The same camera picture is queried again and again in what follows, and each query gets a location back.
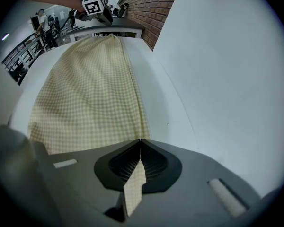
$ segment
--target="ceiling light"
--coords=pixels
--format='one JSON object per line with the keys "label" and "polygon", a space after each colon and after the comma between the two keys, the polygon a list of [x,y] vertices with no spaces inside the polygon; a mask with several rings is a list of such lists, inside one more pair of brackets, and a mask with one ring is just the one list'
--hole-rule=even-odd
{"label": "ceiling light", "polygon": [[2,40],[5,40],[8,36],[9,36],[9,34],[5,34],[4,37],[2,38]]}

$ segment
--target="yellow checkered cloth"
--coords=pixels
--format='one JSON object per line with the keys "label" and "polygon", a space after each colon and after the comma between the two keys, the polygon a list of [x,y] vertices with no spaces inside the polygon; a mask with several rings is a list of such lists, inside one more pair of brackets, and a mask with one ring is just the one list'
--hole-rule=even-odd
{"label": "yellow checkered cloth", "polygon": [[78,41],[61,56],[35,101],[28,135],[49,154],[150,138],[133,69],[116,36]]}

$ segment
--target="white table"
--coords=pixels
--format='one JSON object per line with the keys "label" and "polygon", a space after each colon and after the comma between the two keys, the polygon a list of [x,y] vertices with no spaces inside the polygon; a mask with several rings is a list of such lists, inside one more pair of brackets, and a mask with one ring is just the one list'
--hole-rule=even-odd
{"label": "white table", "polygon": [[[139,85],[153,140],[198,151],[192,126],[169,77],[142,39],[121,38]],[[35,61],[21,83],[23,93],[10,119],[10,127],[27,135],[35,99],[53,65],[74,43],[60,46]]]}
{"label": "white table", "polygon": [[74,31],[69,31],[67,34],[70,35],[71,41],[75,42],[77,36],[91,35],[94,37],[95,33],[105,33],[105,32],[121,32],[125,34],[126,32],[135,33],[135,38],[141,38],[142,31],[144,27],[126,18],[114,18],[112,25],[106,26],[97,20],[86,22],[84,28],[75,29]]}

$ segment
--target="brick wall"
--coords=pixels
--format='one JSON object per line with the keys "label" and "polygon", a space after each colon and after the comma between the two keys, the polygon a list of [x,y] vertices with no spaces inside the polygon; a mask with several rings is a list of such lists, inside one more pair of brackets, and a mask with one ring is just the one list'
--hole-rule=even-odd
{"label": "brick wall", "polygon": [[174,0],[123,0],[127,18],[145,27],[142,39],[153,50]]}

